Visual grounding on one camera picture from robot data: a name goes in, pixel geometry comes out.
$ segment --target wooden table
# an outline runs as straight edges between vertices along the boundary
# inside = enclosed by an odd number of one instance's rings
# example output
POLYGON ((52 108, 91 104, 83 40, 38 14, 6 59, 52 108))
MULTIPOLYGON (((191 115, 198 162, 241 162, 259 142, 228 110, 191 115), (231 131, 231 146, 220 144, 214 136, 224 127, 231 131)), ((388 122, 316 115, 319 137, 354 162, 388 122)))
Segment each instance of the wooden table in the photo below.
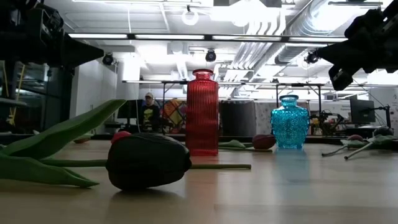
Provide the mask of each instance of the wooden table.
MULTIPOLYGON (((104 159, 109 145, 70 144, 57 157, 104 159)), ((252 170, 190 170, 176 183, 135 194, 113 187, 105 168, 75 169, 101 183, 92 189, 0 180, 0 223, 397 223, 398 157, 320 156, 336 147, 196 157, 195 163, 250 163, 252 170)))

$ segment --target red glass vase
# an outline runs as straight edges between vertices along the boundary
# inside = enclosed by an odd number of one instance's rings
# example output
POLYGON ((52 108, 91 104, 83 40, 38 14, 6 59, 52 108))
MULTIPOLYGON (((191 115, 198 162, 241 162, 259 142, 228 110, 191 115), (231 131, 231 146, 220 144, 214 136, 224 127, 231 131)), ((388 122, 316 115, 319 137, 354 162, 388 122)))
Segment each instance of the red glass vase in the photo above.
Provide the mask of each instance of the red glass vase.
POLYGON ((186 146, 192 156, 218 154, 218 83, 211 80, 213 71, 193 71, 188 82, 186 146))

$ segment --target person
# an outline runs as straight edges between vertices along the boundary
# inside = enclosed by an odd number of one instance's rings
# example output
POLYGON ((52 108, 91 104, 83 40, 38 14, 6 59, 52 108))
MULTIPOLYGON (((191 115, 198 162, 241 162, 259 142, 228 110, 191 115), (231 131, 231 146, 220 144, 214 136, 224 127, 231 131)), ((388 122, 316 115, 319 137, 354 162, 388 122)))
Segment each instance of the person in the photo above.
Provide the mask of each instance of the person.
POLYGON ((155 105, 155 99, 152 93, 145 95, 145 104, 141 108, 140 121, 146 131, 159 131, 160 109, 155 105))

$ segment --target computer monitor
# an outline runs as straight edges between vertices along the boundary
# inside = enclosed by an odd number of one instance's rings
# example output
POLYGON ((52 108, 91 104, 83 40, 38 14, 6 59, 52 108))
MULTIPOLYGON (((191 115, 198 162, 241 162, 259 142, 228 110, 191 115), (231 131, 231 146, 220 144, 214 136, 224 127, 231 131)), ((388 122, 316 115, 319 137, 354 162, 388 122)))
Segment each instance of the computer monitor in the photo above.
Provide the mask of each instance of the computer monitor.
POLYGON ((351 107, 351 122, 354 124, 368 124, 376 122, 374 102, 370 100, 349 100, 351 107))
POLYGON ((140 112, 142 102, 143 100, 128 100, 125 104, 123 104, 123 106, 119 108, 118 118, 137 118, 137 111, 138 113, 140 112))

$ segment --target blue vase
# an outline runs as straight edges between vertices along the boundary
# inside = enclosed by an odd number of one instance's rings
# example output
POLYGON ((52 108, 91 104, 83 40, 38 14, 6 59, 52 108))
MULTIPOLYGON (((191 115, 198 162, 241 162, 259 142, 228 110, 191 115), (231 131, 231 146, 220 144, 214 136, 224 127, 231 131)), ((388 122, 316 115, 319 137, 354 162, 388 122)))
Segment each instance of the blue vase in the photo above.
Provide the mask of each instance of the blue vase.
POLYGON ((307 136, 310 116, 308 110, 297 106, 297 95, 279 99, 282 106, 272 110, 271 125, 279 149, 302 149, 307 136))

